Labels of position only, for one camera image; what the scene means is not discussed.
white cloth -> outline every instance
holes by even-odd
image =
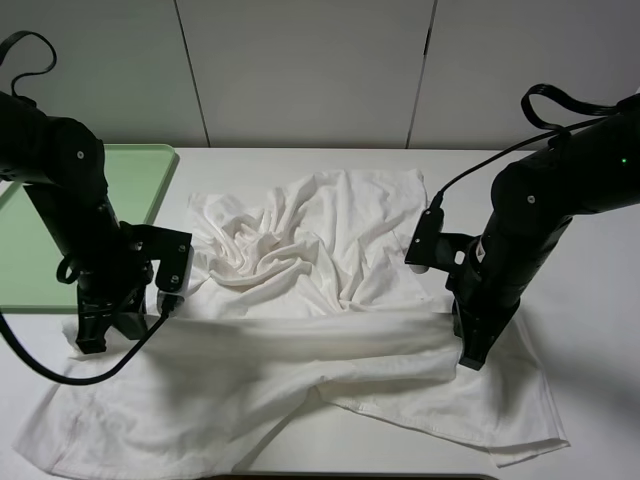
[[[312,387],[353,412],[485,448],[498,465],[566,446],[517,322],[480,372],[457,366],[450,315],[429,311],[402,263],[425,201],[415,171],[316,174],[273,190],[262,209],[194,195],[180,319],[113,379],[53,386],[16,450],[82,479],[228,473]],[[108,345],[66,373],[103,372],[130,342],[109,332]]]

green tray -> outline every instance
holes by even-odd
[[[177,165],[168,145],[105,145],[109,199],[119,220],[152,223]],[[0,307],[73,312],[76,286],[56,281],[62,255],[18,183],[0,196]]]

white table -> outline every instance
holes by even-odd
[[[262,202],[268,188],[326,169],[412,169],[433,195],[487,158],[486,151],[178,149],[180,164],[156,224],[184,228],[193,191]],[[512,155],[510,160],[521,155]],[[445,231],[479,234],[491,213],[490,185],[507,161],[452,188]],[[311,396],[294,418],[241,465],[244,471],[475,473],[499,479],[635,478],[640,470],[640,207],[576,218],[523,298],[525,317],[572,443],[497,469],[489,456],[429,435],[323,405]],[[53,275],[53,272],[38,272]],[[445,275],[420,277],[444,292]],[[15,332],[47,365],[67,352],[54,315],[9,315]],[[0,477],[38,480],[10,444],[48,386],[0,341]]]

crumpled white cloth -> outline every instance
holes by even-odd
[[[72,478],[228,473],[312,387],[353,412],[487,449],[498,465],[568,445],[518,322],[480,372],[457,366],[451,316],[430,311],[402,262],[425,201],[415,171],[315,174],[260,209],[194,195],[180,318],[113,379],[53,386],[16,450]],[[107,340],[107,353],[77,355],[66,374],[101,373],[130,347],[117,332]]]

